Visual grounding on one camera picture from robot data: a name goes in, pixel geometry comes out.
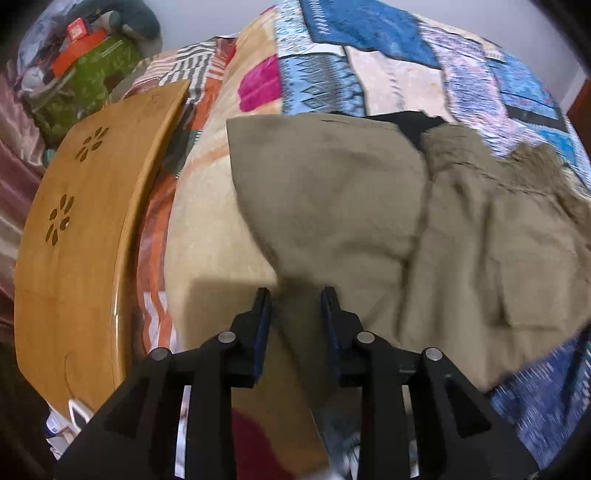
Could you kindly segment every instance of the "white wall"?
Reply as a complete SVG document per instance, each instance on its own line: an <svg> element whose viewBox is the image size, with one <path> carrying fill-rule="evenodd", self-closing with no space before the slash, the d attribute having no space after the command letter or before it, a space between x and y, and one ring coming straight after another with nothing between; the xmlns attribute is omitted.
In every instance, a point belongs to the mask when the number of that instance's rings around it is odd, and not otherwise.
<svg viewBox="0 0 591 480"><path fill-rule="evenodd" d="M160 20L169 50L239 31L273 0L144 0ZM569 45L530 0L386 0L477 33L519 57L568 109L584 75Z"/></svg>

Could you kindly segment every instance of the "khaki cloth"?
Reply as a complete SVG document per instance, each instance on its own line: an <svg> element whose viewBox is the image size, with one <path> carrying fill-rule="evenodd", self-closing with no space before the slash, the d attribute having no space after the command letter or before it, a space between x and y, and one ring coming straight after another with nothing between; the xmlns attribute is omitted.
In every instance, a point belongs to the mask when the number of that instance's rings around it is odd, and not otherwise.
<svg viewBox="0 0 591 480"><path fill-rule="evenodd" d="M243 217L280 282L275 321L311 407L334 385L319 293L393 345L441 348L488 389L591 312L591 221L548 145L491 156L444 125L424 155L395 125L340 115L228 121Z"/></svg>

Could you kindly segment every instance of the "wooden tray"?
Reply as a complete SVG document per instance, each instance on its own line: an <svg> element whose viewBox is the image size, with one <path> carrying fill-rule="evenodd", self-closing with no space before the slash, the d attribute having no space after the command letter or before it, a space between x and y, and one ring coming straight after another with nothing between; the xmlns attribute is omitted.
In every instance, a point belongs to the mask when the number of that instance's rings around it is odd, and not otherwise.
<svg viewBox="0 0 591 480"><path fill-rule="evenodd" d="M151 89L76 124L56 152L15 270L18 366L68 418L96 411L125 378L138 219L188 82Z"/></svg>

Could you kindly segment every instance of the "metal screw head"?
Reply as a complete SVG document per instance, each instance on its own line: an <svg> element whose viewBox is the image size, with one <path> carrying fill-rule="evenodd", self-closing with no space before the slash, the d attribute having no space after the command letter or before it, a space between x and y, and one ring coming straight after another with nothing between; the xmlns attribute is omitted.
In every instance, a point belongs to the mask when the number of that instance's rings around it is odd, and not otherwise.
<svg viewBox="0 0 591 480"><path fill-rule="evenodd" d="M357 340L361 343L373 343L375 337L374 334L371 332L359 332L357 334Z"/></svg>
<svg viewBox="0 0 591 480"><path fill-rule="evenodd" d="M430 346L429 348L427 348L427 350L425 350L425 355L429 360L433 360L434 362L437 362L438 360L441 360L443 358L443 353L441 352L441 350L433 346Z"/></svg>
<svg viewBox="0 0 591 480"><path fill-rule="evenodd" d="M236 334L234 332L222 332L217 336L217 339L222 343L232 343L236 340Z"/></svg>
<svg viewBox="0 0 591 480"><path fill-rule="evenodd" d="M168 355L168 349L164 348L162 346L159 348L155 348L154 350L152 350L150 352L150 357L152 357L152 359L156 360L157 362L164 360L167 355Z"/></svg>

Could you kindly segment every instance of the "bed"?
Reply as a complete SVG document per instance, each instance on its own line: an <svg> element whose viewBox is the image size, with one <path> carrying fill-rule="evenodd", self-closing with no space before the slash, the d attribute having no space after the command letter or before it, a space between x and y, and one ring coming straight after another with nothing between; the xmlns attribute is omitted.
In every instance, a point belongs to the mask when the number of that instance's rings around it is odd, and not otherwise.
<svg viewBox="0 0 591 480"><path fill-rule="evenodd" d="M589 158L568 118L527 66L477 34L376 0L280 0L236 37L215 37L146 59L132 75L124 98L155 85L190 83L139 232L141 354L158 346L173 352L199 346L249 308L257 287L277 285L236 203L228 118L422 110L474 128L499 158L521 142L551 144L572 189L591 202ZM269 374L270 382L288 389L280 402L308 425L301 392L285 386L286 378L297 383L297 374L285 345L273 335L272 358L281 367ZM487 393L541 468L586 410L590 372L586 328ZM277 400L266 383L259 394L263 404ZM235 407L268 439L276 475L300 476L326 465L308 426L282 416L285 425L278 429L277 418L261 413L264 408L248 396L235 396ZM310 442L312 447L298 450ZM252 472L240 452L237 456L239 472Z"/></svg>

